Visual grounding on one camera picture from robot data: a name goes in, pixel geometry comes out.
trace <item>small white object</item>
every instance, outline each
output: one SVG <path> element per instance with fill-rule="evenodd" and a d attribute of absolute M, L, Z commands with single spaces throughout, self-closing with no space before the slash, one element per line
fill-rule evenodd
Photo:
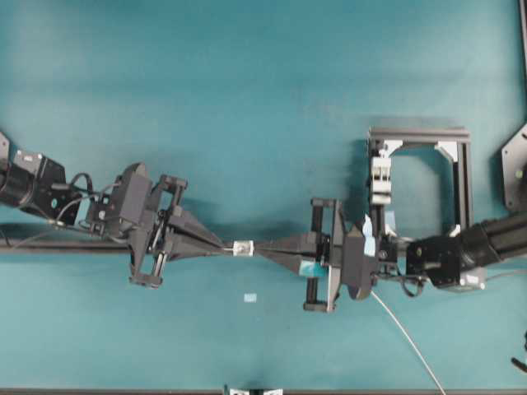
<path fill-rule="evenodd" d="M 437 142 L 434 146 L 446 159 L 456 163 L 458 161 L 458 143 L 457 142 Z"/>
<path fill-rule="evenodd" d="M 457 236 L 459 233 L 461 233 L 461 225 L 460 224 L 456 224 L 454 226 L 454 228 L 452 228 L 452 230 L 448 233 L 448 236 L 449 237 L 455 237 Z"/>
<path fill-rule="evenodd" d="M 257 294 L 244 294 L 245 303 L 256 303 L 257 300 L 258 300 Z"/>
<path fill-rule="evenodd" d="M 379 150 L 379 154 L 383 158 L 388 158 L 401 146 L 403 146 L 403 140 L 385 140 L 385 149 Z"/>
<path fill-rule="evenodd" d="M 235 257 L 252 257 L 254 254 L 253 240 L 236 240 L 232 244 L 232 255 Z"/>
<path fill-rule="evenodd" d="M 477 276 L 470 276 L 469 274 L 466 276 L 467 282 L 472 285 L 476 285 L 479 283 L 479 277 Z"/>
<path fill-rule="evenodd" d="M 368 215 L 364 215 L 364 225 L 362 226 L 362 234 L 366 238 L 364 243 L 364 254 L 368 257 L 375 256 L 375 237 L 373 237 L 373 225 Z"/>

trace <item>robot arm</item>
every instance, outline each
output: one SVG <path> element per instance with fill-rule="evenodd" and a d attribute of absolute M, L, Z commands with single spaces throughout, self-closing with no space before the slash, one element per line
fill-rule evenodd
<path fill-rule="evenodd" d="M 408 246 L 407 274 L 430 278 L 438 288 L 484 288 L 478 269 L 527 253 L 527 213 L 484 221 L 457 236 L 420 239 Z"/>
<path fill-rule="evenodd" d="M 162 175 L 154 186 L 139 163 L 96 193 L 88 174 L 67 183 L 59 163 L 22 150 L 10 160 L 9 146 L 0 133 L 0 203 L 43 217 L 58 229 L 80 230 L 126 245 L 131 255 L 129 280 L 134 284 L 160 286 L 169 260 L 227 253 L 223 242 L 180 205 L 188 185 L 184 179 Z M 86 178 L 86 189 L 75 185 L 81 177 Z M 163 193 L 171 195 L 167 208 L 161 208 Z M 88 198 L 85 226 L 77 228 L 79 205 Z M 154 262 L 150 272 L 143 272 L 147 254 Z"/>

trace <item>metal bracket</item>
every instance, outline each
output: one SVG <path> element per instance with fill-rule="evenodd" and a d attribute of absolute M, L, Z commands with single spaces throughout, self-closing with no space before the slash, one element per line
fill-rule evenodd
<path fill-rule="evenodd" d="M 373 235 L 387 235 L 385 226 L 385 204 L 377 191 L 388 190 L 385 202 L 391 202 L 390 184 L 379 184 L 375 179 L 380 173 L 379 159 L 393 155 L 394 152 L 417 146 L 431 146 L 438 150 L 452 164 L 455 194 L 455 223 L 460 230 L 473 223 L 472 187 L 470 179 L 470 134 L 464 128 L 409 129 L 409 128 L 371 128 L 369 132 L 368 156 L 370 157 L 370 217 Z M 389 175 L 384 168 L 384 175 Z"/>

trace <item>black cable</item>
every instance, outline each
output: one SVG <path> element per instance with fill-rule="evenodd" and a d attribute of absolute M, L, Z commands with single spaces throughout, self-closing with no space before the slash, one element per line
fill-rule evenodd
<path fill-rule="evenodd" d="M 91 176 L 88 173 L 77 173 L 73 176 L 72 180 L 69 182 L 70 188 L 76 188 L 75 184 L 80 178 L 84 178 L 86 181 L 86 191 L 89 194 L 93 193 L 93 182 L 91 181 Z"/>

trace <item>black metal frame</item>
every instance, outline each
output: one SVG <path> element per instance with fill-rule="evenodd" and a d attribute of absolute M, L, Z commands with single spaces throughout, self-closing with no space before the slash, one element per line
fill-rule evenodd
<path fill-rule="evenodd" d="M 452 152 L 445 151 L 441 143 L 455 144 L 455 150 Z M 390 158 L 396 151 L 418 146 L 433 146 L 452 162 L 455 194 L 454 225 L 458 225 L 460 227 L 459 230 L 468 228 L 473 223 L 473 208 L 470 174 L 470 134 L 464 128 L 371 128 L 368 144 L 370 183 L 373 181 L 371 178 L 373 171 L 372 160 L 375 157 L 380 157 L 383 150 L 386 152 L 385 157 Z M 373 224 L 373 234 L 375 236 L 385 235 L 385 205 L 370 203 L 370 217 Z"/>

